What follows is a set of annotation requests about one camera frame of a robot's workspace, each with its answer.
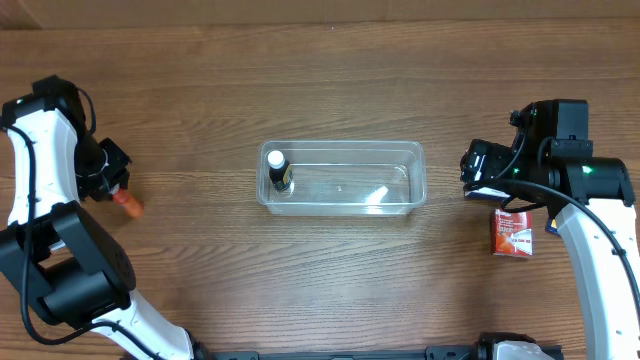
wood grain surface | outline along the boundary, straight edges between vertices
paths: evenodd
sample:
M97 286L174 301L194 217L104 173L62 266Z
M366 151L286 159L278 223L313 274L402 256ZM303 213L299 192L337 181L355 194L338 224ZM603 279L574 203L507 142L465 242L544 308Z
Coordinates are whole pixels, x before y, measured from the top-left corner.
M581 359L574 276L545 213L533 258L490 255L496 204L463 199L458 163L474 138L511 142L511 109L587 99L595 153L624 160L640 188L639 38L640 22L623 19L3 31L0 99L53 73L91 94L96 138L133 158L146 214L86 207L144 296L211 350L421 349L513 331ZM427 204L403 218L272 216L255 197L272 139L419 141ZM6 218L6 137L0 157ZM5 279L0 294L1 359L123 353L93 334L36 344Z
M12 4L5 12L3 3ZM0 28L638 18L637 0L0 0Z

black cable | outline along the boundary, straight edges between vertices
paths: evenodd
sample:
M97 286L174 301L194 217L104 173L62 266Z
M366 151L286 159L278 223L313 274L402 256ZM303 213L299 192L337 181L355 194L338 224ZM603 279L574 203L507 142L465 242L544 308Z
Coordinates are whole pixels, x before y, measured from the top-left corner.
M529 133L529 121L525 120L524 122L524 131L523 131L523 136L522 136L522 142L520 143L520 147L518 148L518 151L516 151L516 154L513 156L513 159L511 159L511 162L509 162L509 164L502 169L502 171L496 175L494 177L494 179L500 179L504 176L504 174L507 173L507 171L509 171L513 165L516 163L516 161L518 161L518 158L520 157L520 154L522 153L522 150L524 149L524 145L527 142L527 135Z
M541 203L529 204L529 205L522 206L522 207L519 207L519 208L507 209L507 205L509 205L515 199L516 199L515 196L509 196L508 198L502 200L502 203L500 204L500 209L502 211L510 213L510 214L516 214L516 213L521 213L521 212L525 212L525 211L529 211L529 210L535 210L535 209L539 209L541 207L547 206L546 203L541 202Z
M93 133L96 132L96 112L93 109L93 101L91 101L91 98L89 97L89 94L87 94L86 91L80 88L78 88L78 91L80 91L82 95L84 95L84 97L87 98L87 101L89 102L89 107L91 108L91 128L89 129L89 135L93 135Z
M119 331L122 333L129 341L131 341L134 345L136 345L142 352L145 353L148 357L154 360L162 360L158 355L154 354L151 350L149 350L144 344L142 344L133 334L131 334L127 329L122 327L121 325L110 322L110 321L100 321L97 323L88 324L73 333L61 337L59 339L47 339L42 337L36 329L33 327L31 323L31 318L29 316L29 270L31 264L31 257L33 255L33 221L35 220L36 214L36 154L33 149L33 142L29 139L29 136L24 133L24 131L18 129L15 126L9 126L7 128L20 135L24 140L25 145L27 146L27 151L29 153L29 195L27 196L29 202L29 212L27 225L25 229L25 240L24 240L24 263L22 264L22 282L20 289L20 313L22 315L22 322L24 324L27 333L31 338L43 345L60 345L66 342L69 342L93 329L99 327L110 327L114 332Z
M591 210L589 210L586 206L582 205L577 200L572 197L561 193L560 191L554 190L544 185L536 184L529 181L523 180L515 180L515 179L487 179L480 181L473 181L466 184L463 189L465 191L473 191L477 190L477 188L485 187L489 185L513 185L520 186L524 188L529 188L532 190L537 190L546 193L547 195L551 195L557 198L560 198L573 206L580 209L587 217L589 217L602 232L607 236L609 242L611 242L611 246L616 252L616 255L620 258L620 262L622 262L622 267L624 268L625 273L627 274L627 278L629 280L629 286L631 287L631 293L633 295L633 300L636 305L636 315L638 317L638 325L640 325L640 290L638 289L638 282L636 281L635 276L633 275L633 270L631 269L631 264L629 263L629 259L627 259L627 252L620 246L620 243L613 235L611 230L594 214Z
M547 148L547 144L552 140L555 140L555 137L547 136L546 138L542 139L542 141L540 142L540 146L538 146L538 156L536 157L536 160L538 161L538 167L542 166L542 155L544 155L544 151Z

